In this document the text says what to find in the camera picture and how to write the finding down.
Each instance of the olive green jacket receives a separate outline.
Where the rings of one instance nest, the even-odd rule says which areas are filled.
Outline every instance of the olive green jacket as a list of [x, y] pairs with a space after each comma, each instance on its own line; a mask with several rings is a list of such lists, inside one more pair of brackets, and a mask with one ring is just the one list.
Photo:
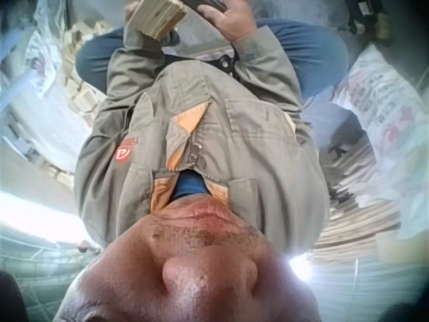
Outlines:
[[80, 216], [105, 246], [168, 203], [179, 171], [280, 251], [302, 253], [328, 219], [311, 129], [300, 119], [294, 69], [268, 27], [233, 44], [241, 82], [197, 60], [161, 72], [160, 43], [125, 32], [109, 65], [108, 99], [80, 153]]

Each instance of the nose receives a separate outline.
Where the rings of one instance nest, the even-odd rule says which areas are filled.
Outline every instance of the nose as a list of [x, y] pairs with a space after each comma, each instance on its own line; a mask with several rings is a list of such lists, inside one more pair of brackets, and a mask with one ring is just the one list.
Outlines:
[[170, 258], [162, 275], [169, 296], [182, 310], [219, 319], [221, 312], [233, 313], [253, 300], [257, 266], [238, 250], [209, 246]]

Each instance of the bright light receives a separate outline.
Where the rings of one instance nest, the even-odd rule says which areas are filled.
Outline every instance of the bright light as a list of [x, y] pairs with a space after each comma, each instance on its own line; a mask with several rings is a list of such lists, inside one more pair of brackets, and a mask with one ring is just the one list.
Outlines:
[[310, 262], [307, 259], [307, 254], [304, 253], [292, 258], [289, 264], [300, 280], [306, 281], [310, 279], [312, 270]]
[[95, 243], [86, 232], [82, 220], [69, 213], [0, 192], [0, 223], [50, 242], [77, 244], [86, 240]]

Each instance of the blue jeans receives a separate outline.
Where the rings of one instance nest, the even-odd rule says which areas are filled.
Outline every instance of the blue jeans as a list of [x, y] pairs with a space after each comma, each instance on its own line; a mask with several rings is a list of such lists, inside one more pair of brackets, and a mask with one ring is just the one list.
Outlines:
[[[343, 40], [317, 25], [281, 19], [260, 19], [267, 25], [288, 55], [307, 99], [341, 81], [349, 67], [349, 55]], [[123, 29], [87, 42], [76, 57], [79, 76], [100, 91], [107, 91], [107, 67], [116, 49], [123, 47]], [[166, 64], [183, 60], [166, 55]]]

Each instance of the jacket sleeve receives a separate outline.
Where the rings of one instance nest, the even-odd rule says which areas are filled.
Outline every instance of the jacket sleeve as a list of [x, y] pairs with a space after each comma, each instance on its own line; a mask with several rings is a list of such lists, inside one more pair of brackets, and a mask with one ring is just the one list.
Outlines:
[[311, 142], [311, 127], [300, 119], [301, 90], [294, 67], [271, 30], [265, 26], [235, 42], [241, 82], [259, 99], [277, 105], [296, 125], [298, 143]]
[[123, 182], [112, 159], [127, 131], [127, 113], [150, 87], [156, 69], [164, 65], [161, 44], [139, 32], [125, 30], [124, 48], [113, 54], [107, 73], [107, 99], [95, 118], [93, 132], [78, 158], [74, 192], [78, 212], [91, 237], [102, 246], [114, 238], [109, 223], [115, 220]]

